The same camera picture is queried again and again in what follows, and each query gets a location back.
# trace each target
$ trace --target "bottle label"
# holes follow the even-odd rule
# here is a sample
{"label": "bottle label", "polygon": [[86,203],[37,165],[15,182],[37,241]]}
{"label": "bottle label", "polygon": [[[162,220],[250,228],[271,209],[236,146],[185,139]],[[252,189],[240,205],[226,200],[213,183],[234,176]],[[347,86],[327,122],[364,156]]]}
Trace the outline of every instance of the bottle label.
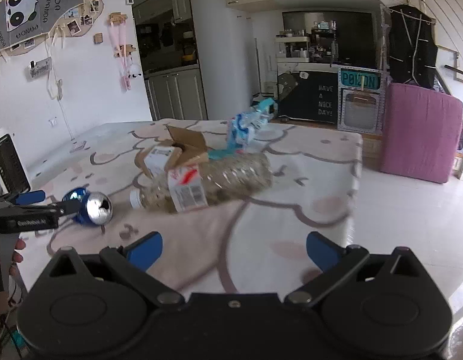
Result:
{"label": "bottle label", "polygon": [[199,166],[196,164],[168,172],[168,189],[178,212],[208,206]]}
{"label": "bottle label", "polygon": [[144,163],[153,177],[165,173],[165,166],[172,155],[174,147],[156,146],[144,159]]}

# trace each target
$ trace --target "finger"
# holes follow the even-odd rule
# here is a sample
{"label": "finger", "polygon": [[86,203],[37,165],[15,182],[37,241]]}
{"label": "finger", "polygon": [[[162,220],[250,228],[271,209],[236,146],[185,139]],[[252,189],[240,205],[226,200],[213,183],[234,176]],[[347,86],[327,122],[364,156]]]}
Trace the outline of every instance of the finger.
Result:
{"label": "finger", "polygon": [[16,262],[17,262],[17,263],[19,263],[19,262],[21,263],[21,262],[23,261],[23,256],[22,256],[20,253],[14,251],[14,252],[13,252],[12,260],[15,261],[15,263],[16,263]]}
{"label": "finger", "polygon": [[16,265],[12,265],[10,267],[10,275],[18,276],[18,274],[19,274],[19,269],[16,267]]}
{"label": "finger", "polygon": [[22,239],[20,238],[20,239],[16,242],[15,249],[17,249],[17,250],[22,250],[22,249],[24,249],[26,246],[27,246],[27,244],[25,243],[25,241],[22,240]]}

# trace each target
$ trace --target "cardboard box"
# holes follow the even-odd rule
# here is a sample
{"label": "cardboard box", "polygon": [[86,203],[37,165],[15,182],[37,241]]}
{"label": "cardboard box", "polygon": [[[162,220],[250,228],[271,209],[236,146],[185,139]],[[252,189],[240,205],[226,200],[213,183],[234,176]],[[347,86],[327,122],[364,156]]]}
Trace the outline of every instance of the cardboard box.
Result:
{"label": "cardboard box", "polygon": [[176,167],[208,161],[208,148],[201,132],[173,126],[167,129],[171,139],[143,150],[135,157],[136,166],[151,179]]}

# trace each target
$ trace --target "black jacket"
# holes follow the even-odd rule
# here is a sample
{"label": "black jacket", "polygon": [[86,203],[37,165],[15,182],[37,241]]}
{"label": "black jacket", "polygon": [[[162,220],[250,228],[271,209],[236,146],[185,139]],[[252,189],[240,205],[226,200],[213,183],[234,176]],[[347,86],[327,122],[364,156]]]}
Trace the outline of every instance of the black jacket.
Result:
{"label": "black jacket", "polygon": [[432,36],[432,19],[410,5],[397,5],[390,9],[391,77],[396,83],[416,81],[424,88],[433,88],[438,48]]}

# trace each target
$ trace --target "bottle cap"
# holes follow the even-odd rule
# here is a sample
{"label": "bottle cap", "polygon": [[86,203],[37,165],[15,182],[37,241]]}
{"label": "bottle cap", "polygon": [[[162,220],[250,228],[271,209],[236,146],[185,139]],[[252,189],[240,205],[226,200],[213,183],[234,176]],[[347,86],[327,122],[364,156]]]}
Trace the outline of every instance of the bottle cap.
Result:
{"label": "bottle cap", "polygon": [[140,190],[133,190],[130,192],[130,203],[135,210],[143,208],[143,204],[140,199]]}

